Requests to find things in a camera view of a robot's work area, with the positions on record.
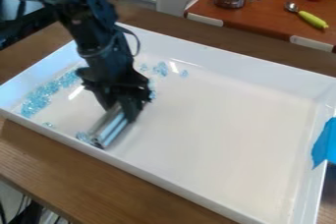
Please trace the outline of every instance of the blue cloth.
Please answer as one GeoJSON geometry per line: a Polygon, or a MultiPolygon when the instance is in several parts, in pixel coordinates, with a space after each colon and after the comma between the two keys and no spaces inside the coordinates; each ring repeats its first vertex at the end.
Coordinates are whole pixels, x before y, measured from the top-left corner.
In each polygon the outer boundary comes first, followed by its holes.
{"type": "Polygon", "coordinates": [[[324,160],[336,164],[336,118],[331,118],[313,145],[311,151],[313,168],[324,160]]]}

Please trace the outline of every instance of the yellow handle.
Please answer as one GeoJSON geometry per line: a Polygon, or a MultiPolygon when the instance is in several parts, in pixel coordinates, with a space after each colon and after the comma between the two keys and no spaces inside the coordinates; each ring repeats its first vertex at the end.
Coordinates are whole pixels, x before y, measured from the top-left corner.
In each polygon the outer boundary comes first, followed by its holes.
{"type": "Polygon", "coordinates": [[[299,15],[305,19],[308,23],[312,24],[314,27],[317,28],[329,28],[329,25],[319,17],[316,17],[306,11],[300,11],[299,15]]]}

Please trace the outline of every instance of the white tray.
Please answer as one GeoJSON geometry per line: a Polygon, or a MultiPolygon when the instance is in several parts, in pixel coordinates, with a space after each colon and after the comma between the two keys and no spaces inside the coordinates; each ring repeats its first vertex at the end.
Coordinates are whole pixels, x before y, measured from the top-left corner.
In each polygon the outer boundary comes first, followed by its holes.
{"type": "Polygon", "coordinates": [[[137,68],[170,69],[144,72],[157,98],[107,150],[74,138],[103,113],[88,91],[74,97],[79,84],[31,119],[16,113],[30,91],[83,62],[74,42],[3,84],[1,114],[238,222],[315,223],[327,162],[312,170],[310,152],[334,116],[335,80],[124,27],[142,43],[137,68]]]}

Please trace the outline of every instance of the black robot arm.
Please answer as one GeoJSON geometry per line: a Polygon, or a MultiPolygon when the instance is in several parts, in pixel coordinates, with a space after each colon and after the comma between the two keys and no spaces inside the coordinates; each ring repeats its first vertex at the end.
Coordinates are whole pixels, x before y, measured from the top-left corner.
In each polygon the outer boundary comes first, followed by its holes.
{"type": "MultiPolygon", "coordinates": [[[[18,19],[25,12],[21,0],[18,19]]],[[[149,101],[148,79],[133,68],[124,28],[116,26],[114,7],[106,0],[32,0],[50,6],[73,36],[88,67],[78,69],[86,89],[105,110],[119,102],[127,120],[135,121],[149,101]]]]}

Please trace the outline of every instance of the wooden table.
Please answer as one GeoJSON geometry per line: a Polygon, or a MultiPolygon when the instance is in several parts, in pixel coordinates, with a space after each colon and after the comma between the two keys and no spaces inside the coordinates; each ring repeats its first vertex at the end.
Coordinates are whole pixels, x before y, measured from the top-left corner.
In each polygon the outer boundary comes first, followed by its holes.
{"type": "Polygon", "coordinates": [[[292,43],[336,52],[336,0],[247,0],[242,9],[223,9],[213,0],[198,0],[188,10],[188,19],[228,28],[245,29],[292,43]],[[294,1],[301,10],[322,18],[328,29],[317,29],[297,15],[284,10],[286,1],[294,1]]]}
{"type": "MultiPolygon", "coordinates": [[[[119,3],[117,7],[122,22],[131,26],[336,77],[336,60],[330,53],[119,3]]],[[[54,24],[0,52],[0,83],[70,40],[54,24]]],[[[74,223],[234,223],[11,121],[0,122],[0,179],[74,223]]],[[[319,224],[334,224],[332,176],[325,193],[329,197],[322,202],[319,224]]]]}

